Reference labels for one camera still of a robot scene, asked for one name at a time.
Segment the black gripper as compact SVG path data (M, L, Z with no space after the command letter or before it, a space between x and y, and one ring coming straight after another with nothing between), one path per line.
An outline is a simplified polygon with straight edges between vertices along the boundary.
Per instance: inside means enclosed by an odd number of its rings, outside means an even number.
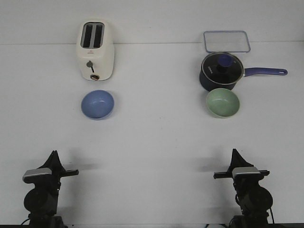
M79 170L65 170L59 159L57 150L52 151L42 168L37 168L36 188L59 188L60 179L68 176L76 176Z
M224 179L224 178L232 178L232 171L235 168L240 167L253 167L253 164L250 164L247 162L237 151L237 149L232 150L232 156L231 156L231 162L230 166L228 168L228 171L226 172L215 172L213 174L214 179ZM270 174L270 171L268 170L259 170L261 174L258 175L239 175L235 179L233 179L234 182L234 188L236 190L245 190L249 189L252 186L258 185L259 181L262 180L265 176L268 176Z

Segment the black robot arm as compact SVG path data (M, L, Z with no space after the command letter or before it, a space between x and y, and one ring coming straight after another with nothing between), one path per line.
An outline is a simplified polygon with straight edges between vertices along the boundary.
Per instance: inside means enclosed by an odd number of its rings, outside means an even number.
M52 151L46 162L38 168L27 170L22 180L34 184L24 198L24 207L29 211L30 228L66 228L61 216L57 215L61 178L76 176L79 170L66 170L58 152Z
M241 215L235 215L229 222L230 228L267 228L268 210L273 205L271 193L260 186L259 181L270 171L259 170L247 162L237 151L232 150L231 162L226 172L216 172L214 179L231 178L236 191L235 201L240 206Z

